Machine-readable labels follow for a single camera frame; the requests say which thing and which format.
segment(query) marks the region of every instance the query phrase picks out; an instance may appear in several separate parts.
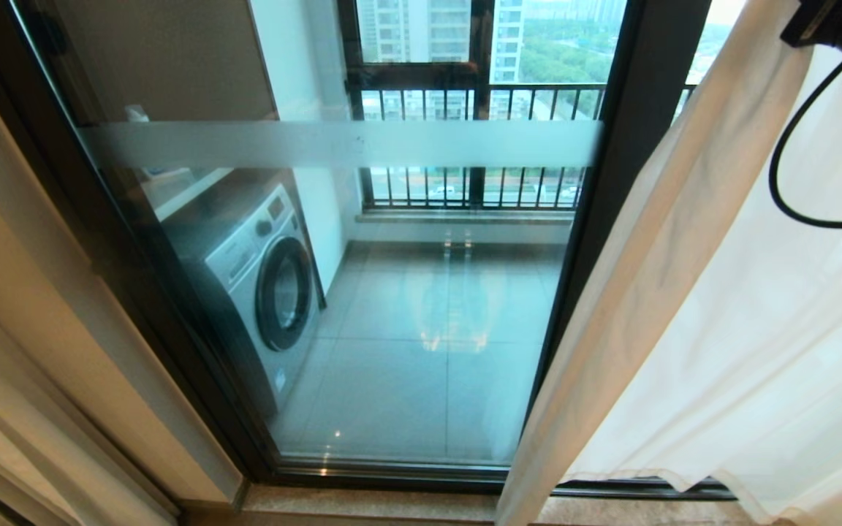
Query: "car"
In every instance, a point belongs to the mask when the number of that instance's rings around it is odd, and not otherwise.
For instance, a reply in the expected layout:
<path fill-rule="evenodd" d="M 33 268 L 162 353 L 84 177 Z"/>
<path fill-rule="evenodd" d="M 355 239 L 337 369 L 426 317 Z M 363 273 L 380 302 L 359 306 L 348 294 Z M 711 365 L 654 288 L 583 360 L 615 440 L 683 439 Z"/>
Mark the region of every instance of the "car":
<path fill-rule="evenodd" d="M 455 193 L 457 193 L 457 190 L 454 189 L 452 184 L 438 186 L 428 192 L 428 199 L 454 199 Z"/>

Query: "beige wall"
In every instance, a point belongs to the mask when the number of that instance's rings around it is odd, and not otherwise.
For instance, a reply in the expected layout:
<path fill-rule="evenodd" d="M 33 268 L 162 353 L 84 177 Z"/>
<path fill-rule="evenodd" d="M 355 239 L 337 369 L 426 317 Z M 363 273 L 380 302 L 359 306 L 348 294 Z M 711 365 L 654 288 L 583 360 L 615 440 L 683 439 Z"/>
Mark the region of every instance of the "beige wall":
<path fill-rule="evenodd" d="M 233 499 L 241 474 L 91 272 L 1 121 L 0 323 L 173 498 Z"/>
<path fill-rule="evenodd" d="M 90 93 L 89 109 L 74 100 L 83 122 L 124 121 L 127 104 L 142 104 L 153 121 L 274 118 L 245 0 L 40 4 L 67 36 L 68 53 L 51 58 L 61 85 Z"/>

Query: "tiled floor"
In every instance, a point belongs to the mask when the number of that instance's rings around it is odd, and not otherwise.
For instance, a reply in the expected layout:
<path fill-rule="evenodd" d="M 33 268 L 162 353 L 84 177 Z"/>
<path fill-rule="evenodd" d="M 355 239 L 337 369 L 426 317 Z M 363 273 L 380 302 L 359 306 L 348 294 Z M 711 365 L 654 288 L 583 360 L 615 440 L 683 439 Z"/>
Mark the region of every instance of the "tiled floor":
<path fill-rule="evenodd" d="M 351 246 L 270 429 L 308 457 L 510 462 L 564 250 Z"/>

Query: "washing machine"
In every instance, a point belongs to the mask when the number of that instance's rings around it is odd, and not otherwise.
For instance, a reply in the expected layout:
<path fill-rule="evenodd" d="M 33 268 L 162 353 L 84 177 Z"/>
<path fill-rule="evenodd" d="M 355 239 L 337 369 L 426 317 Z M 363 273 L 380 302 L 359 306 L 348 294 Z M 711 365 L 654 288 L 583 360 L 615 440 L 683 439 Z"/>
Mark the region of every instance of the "washing machine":
<path fill-rule="evenodd" d="M 316 330 L 313 257 L 285 184 L 240 185 L 219 202 L 206 232 L 194 224 L 171 237 L 227 342 L 234 374 L 263 416 L 272 416 L 283 409 Z"/>

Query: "washing machine door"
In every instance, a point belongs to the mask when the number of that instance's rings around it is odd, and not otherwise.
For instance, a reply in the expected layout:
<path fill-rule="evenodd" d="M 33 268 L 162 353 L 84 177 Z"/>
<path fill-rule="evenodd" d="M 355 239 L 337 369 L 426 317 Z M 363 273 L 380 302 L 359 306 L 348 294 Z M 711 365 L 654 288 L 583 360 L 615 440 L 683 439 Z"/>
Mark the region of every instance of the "washing machine door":
<path fill-rule="evenodd" d="M 293 346 L 311 312 L 311 260 L 295 237 L 283 237 L 271 246 L 259 268 L 255 317 L 268 347 L 283 351 Z"/>

